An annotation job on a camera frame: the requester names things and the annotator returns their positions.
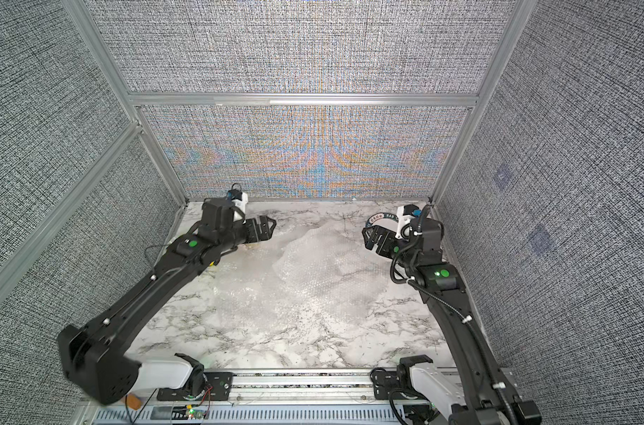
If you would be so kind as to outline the teal rimmed plate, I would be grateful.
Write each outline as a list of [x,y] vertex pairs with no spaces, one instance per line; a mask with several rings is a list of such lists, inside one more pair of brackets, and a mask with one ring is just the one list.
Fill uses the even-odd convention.
[[402,228],[408,225],[409,221],[403,218],[403,216],[396,215],[393,212],[377,212],[366,220],[364,228],[380,226],[383,228],[388,228],[389,230],[395,232],[399,232]]

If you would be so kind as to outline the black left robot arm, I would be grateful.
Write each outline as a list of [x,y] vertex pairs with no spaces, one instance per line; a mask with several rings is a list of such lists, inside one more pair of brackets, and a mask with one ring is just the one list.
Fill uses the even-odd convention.
[[65,378],[102,405],[111,405],[132,391],[186,387],[195,395],[203,388],[203,367],[186,355],[167,363],[168,373],[154,373],[155,363],[127,356],[132,342],[150,319],[185,285],[242,244],[272,238],[277,221],[261,215],[248,218],[235,201],[209,198],[203,215],[175,239],[141,280],[111,307],[81,327],[66,326],[57,337]]

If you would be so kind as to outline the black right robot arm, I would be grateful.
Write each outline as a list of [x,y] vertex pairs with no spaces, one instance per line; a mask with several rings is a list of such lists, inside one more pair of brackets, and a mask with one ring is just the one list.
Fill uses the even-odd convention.
[[523,399],[504,374],[474,317],[463,277],[443,258],[442,224],[420,216],[397,231],[373,225],[362,235],[366,249],[391,261],[391,281],[419,293],[461,382],[450,382],[425,357],[411,356],[401,359],[400,385],[390,392],[428,400],[450,424],[540,424],[539,407]]

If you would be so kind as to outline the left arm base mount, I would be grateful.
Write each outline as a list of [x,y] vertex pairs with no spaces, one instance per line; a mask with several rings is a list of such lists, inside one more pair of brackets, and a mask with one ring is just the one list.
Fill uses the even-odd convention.
[[233,386],[234,373],[207,372],[203,363],[184,353],[175,353],[191,368],[190,375],[178,389],[163,388],[157,393],[158,401],[206,402],[227,401]]

